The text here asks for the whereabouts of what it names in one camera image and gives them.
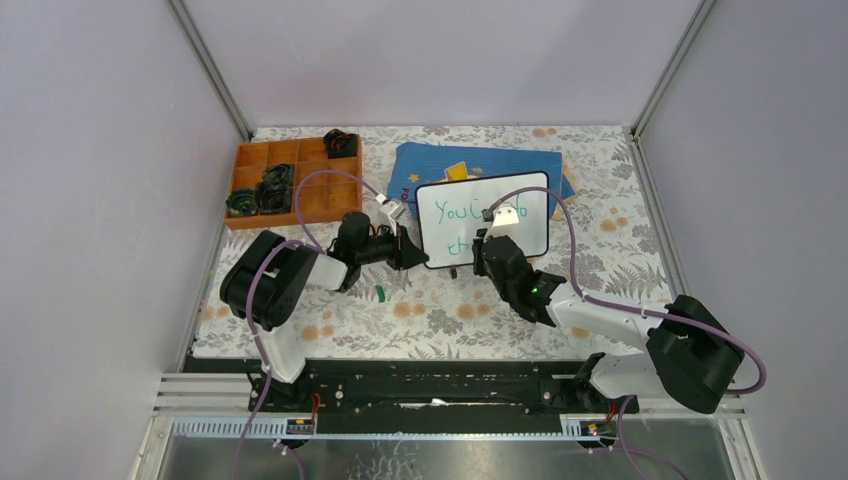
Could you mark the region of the white board with black frame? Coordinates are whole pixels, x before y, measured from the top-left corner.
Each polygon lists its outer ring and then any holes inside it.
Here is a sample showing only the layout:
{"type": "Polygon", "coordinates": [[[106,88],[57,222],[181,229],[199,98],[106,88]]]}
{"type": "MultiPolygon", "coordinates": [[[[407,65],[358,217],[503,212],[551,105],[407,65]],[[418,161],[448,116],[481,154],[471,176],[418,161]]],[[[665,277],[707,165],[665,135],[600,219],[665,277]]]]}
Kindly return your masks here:
{"type": "Polygon", "coordinates": [[[540,187],[548,186],[543,171],[496,176],[420,187],[415,194],[421,248],[429,256],[428,269],[473,263],[473,238],[489,229],[483,212],[503,196],[515,192],[499,207],[514,214],[515,226],[498,227],[527,257],[545,254],[549,248],[549,216],[552,198],[540,187]]]}

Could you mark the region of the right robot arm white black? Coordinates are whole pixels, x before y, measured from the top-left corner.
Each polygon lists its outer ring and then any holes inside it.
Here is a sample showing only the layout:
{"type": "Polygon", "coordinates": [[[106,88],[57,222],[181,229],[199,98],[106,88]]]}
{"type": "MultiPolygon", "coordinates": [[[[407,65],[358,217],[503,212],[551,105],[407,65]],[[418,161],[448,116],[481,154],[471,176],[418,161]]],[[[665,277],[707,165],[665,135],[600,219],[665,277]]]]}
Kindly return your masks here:
{"type": "Polygon", "coordinates": [[[518,316],[553,328],[579,328],[629,347],[634,353],[591,355],[574,377],[573,396],[597,412],[611,400],[665,395],[701,414],[712,414],[727,393],[745,353],[696,298],[641,305],[602,292],[575,292],[564,277],[536,270],[507,236],[478,230],[474,272],[492,281],[518,316]]]}

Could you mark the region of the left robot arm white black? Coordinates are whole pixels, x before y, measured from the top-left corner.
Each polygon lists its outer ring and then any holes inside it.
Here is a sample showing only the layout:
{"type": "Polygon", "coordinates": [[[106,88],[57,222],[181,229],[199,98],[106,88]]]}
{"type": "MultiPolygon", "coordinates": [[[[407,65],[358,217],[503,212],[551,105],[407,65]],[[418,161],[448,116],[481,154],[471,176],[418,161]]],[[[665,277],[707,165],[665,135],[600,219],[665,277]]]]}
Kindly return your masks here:
{"type": "Polygon", "coordinates": [[[299,377],[306,355],[290,321],[305,288],[345,293],[365,265],[384,262],[407,270],[428,260],[407,228],[374,227],[368,215],[350,212],[327,253],[270,230],[261,232],[225,275],[219,297],[235,316],[248,321],[258,340],[262,368],[275,380],[272,398],[285,410],[296,411],[309,401],[311,388],[299,377]]]}

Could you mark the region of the blue cartoon print cloth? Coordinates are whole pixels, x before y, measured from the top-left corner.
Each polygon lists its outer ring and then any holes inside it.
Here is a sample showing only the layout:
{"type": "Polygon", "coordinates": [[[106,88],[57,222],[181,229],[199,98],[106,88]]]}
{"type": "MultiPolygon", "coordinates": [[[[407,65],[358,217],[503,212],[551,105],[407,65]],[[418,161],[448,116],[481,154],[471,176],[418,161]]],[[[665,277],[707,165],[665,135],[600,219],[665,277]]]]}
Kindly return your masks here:
{"type": "Polygon", "coordinates": [[[543,171],[549,187],[569,200],[577,195],[571,171],[561,153],[488,147],[437,146],[405,142],[395,150],[396,160],[388,195],[408,204],[418,216],[416,190],[424,185],[543,171]]]}

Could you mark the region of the wooden compartment tray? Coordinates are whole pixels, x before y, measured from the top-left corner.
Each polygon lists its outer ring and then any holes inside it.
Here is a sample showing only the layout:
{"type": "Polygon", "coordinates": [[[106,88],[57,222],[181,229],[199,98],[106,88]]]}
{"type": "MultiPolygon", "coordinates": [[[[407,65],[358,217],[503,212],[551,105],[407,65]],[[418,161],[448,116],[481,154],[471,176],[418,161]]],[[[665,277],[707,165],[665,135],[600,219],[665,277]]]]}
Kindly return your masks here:
{"type": "Polygon", "coordinates": [[[232,230],[271,228],[295,225],[299,219],[307,224],[340,220],[344,214],[362,209],[364,186],[361,141],[355,157],[329,159],[323,138],[301,138],[238,146],[231,175],[229,193],[241,188],[256,190],[263,172],[277,164],[294,167],[291,212],[260,214],[234,218],[224,222],[232,230]]]}

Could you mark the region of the floral patterned tablecloth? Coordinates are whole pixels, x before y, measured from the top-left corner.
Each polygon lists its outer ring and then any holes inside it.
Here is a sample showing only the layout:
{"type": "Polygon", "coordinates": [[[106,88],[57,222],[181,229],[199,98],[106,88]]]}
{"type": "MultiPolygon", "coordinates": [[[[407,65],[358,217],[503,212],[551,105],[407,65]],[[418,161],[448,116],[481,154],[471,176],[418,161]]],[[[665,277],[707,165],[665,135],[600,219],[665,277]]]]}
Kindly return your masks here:
{"type": "MultiPolygon", "coordinates": [[[[641,302],[673,299],[622,127],[398,126],[360,129],[363,175],[384,189],[404,142],[553,151],[577,195],[551,223],[537,269],[641,302]]],[[[491,283],[455,272],[366,266],[347,293],[308,288],[292,317],[306,355],[373,359],[582,359],[623,354],[623,343],[579,328],[552,329],[515,315],[491,283]],[[380,303],[375,287],[386,301],[380,303]]]]}

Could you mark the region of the dark rolled sock with orange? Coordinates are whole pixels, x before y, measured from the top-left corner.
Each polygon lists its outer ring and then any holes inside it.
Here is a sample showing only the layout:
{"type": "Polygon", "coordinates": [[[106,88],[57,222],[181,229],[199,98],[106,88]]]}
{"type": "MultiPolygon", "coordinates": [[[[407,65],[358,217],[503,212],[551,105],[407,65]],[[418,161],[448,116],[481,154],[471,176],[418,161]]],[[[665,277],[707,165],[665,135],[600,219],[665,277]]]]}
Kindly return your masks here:
{"type": "Polygon", "coordinates": [[[359,136],[340,129],[331,129],[323,136],[323,144],[329,159],[355,157],[359,150],[359,136]]]}

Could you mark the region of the black rolled sock middle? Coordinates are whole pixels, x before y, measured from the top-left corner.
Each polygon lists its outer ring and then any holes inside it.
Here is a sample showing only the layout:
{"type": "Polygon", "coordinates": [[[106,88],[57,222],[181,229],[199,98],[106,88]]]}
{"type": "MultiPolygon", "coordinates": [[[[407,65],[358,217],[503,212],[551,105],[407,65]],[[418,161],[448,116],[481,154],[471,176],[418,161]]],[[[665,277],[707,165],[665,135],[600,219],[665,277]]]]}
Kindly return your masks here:
{"type": "Polygon", "coordinates": [[[260,214],[287,214],[291,212],[292,189],[288,184],[260,182],[256,186],[255,198],[260,214]]]}

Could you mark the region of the dark rolled sock with green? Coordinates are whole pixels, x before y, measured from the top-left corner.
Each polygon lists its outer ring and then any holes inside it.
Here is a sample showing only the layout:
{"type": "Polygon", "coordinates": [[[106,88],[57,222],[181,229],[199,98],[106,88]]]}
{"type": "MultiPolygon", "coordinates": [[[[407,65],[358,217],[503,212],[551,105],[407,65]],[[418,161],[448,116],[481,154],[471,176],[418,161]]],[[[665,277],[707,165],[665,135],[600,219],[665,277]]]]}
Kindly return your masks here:
{"type": "Polygon", "coordinates": [[[291,164],[277,164],[266,169],[262,174],[262,182],[273,189],[292,185],[294,167],[291,164]]]}

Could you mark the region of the blue green rolled sock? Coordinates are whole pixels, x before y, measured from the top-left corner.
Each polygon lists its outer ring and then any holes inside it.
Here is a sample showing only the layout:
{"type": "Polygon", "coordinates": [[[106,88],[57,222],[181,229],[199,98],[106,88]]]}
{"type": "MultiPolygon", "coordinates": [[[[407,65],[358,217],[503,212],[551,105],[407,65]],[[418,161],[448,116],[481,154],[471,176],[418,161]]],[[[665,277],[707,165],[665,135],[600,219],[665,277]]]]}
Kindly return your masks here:
{"type": "Polygon", "coordinates": [[[255,190],[250,188],[241,188],[231,191],[225,204],[227,215],[229,217],[250,217],[257,215],[259,212],[259,207],[255,197],[255,190]]]}

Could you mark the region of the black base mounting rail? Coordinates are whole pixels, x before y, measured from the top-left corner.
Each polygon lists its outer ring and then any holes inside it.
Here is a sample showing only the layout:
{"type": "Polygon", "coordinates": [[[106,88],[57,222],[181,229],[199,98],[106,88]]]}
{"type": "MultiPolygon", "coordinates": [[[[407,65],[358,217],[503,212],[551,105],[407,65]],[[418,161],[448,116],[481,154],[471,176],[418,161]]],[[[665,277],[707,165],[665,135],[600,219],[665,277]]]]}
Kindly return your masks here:
{"type": "Polygon", "coordinates": [[[190,358],[190,374],[233,374],[249,386],[247,406],[263,413],[363,416],[400,411],[443,411],[498,416],[635,414],[637,400],[581,401],[575,361],[310,359],[293,383],[273,381],[257,360],[190,358]]]}

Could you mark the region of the aluminium frame post right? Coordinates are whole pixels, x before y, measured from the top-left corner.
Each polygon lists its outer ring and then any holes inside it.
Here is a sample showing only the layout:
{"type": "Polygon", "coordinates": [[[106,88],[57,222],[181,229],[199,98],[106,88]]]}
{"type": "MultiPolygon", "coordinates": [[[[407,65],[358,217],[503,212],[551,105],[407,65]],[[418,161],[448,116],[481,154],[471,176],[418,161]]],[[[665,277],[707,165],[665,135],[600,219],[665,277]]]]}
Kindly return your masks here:
{"type": "Polygon", "coordinates": [[[652,120],[660,109],[665,96],[674,84],[689,52],[719,4],[720,1],[717,0],[703,0],[698,3],[683,34],[672,50],[670,58],[666,62],[657,83],[648,96],[644,107],[635,122],[629,129],[625,130],[635,175],[640,185],[646,212],[658,241],[659,256],[672,297],[676,297],[678,294],[688,294],[689,285],[683,271],[678,249],[675,245],[660,194],[656,187],[644,147],[643,137],[651,126],[652,120]]]}

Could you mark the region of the aluminium frame post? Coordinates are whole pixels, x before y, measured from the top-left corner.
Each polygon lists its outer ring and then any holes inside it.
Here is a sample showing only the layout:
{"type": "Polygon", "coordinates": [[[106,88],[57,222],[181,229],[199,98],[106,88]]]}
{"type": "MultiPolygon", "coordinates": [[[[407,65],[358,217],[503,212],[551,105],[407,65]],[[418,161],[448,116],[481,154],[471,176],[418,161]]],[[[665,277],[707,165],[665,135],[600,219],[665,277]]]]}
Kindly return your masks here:
{"type": "Polygon", "coordinates": [[[651,126],[652,120],[660,109],[665,96],[674,84],[689,52],[719,4],[720,1],[717,0],[703,0],[698,3],[683,34],[672,50],[670,58],[666,62],[657,83],[648,96],[644,107],[635,122],[629,129],[625,130],[635,175],[640,185],[646,212],[658,241],[659,256],[672,297],[676,297],[678,294],[688,294],[689,285],[683,271],[678,249],[675,245],[660,194],[656,187],[644,147],[643,137],[651,126]]]}
{"type": "MultiPolygon", "coordinates": [[[[201,33],[201,30],[190,11],[189,5],[183,0],[168,0],[165,4],[168,6],[189,49],[192,51],[197,63],[206,77],[211,91],[219,101],[226,118],[233,127],[237,137],[237,144],[249,141],[252,138],[253,132],[251,131],[244,114],[237,105],[237,101],[233,96],[231,89],[227,85],[214,56],[207,45],[207,42],[203,38],[203,34],[201,33]]],[[[192,354],[192,347],[202,324],[207,294],[209,293],[214,280],[213,267],[223,248],[222,243],[224,233],[224,223],[223,220],[220,220],[214,230],[214,235],[212,237],[213,243],[210,247],[206,265],[202,270],[203,277],[201,288],[192,309],[192,317],[183,340],[181,353],[178,357],[178,363],[174,368],[175,373],[184,373],[186,364],[189,363],[189,359],[192,354]]]]}

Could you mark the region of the aluminium frame post left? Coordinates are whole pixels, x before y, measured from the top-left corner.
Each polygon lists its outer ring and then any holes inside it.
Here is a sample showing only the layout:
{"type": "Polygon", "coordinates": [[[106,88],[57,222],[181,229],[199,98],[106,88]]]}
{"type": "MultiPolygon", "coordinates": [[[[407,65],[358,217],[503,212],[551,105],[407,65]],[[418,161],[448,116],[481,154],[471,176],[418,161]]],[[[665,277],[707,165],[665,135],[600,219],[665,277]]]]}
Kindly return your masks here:
{"type": "MultiPolygon", "coordinates": [[[[207,45],[207,42],[203,38],[203,34],[201,33],[201,30],[190,11],[189,5],[183,0],[168,0],[165,4],[168,6],[189,49],[192,51],[197,63],[206,77],[211,91],[219,101],[226,118],[233,127],[237,137],[237,144],[249,141],[252,138],[253,132],[251,131],[244,114],[237,105],[237,101],[233,96],[231,89],[227,85],[214,56],[207,45]]],[[[212,237],[213,243],[210,247],[206,265],[202,270],[203,277],[201,288],[192,309],[192,317],[183,340],[181,353],[178,357],[178,363],[174,368],[175,373],[184,373],[186,364],[189,363],[189,359],[192,354],[192,347],[202,324],[207,294],[209,293],[214,280],[213,267],[223,248],[222,243],[224,233],[224,223],[223,220],[220,220],[214,230],[214,235],[212,237]]]]}

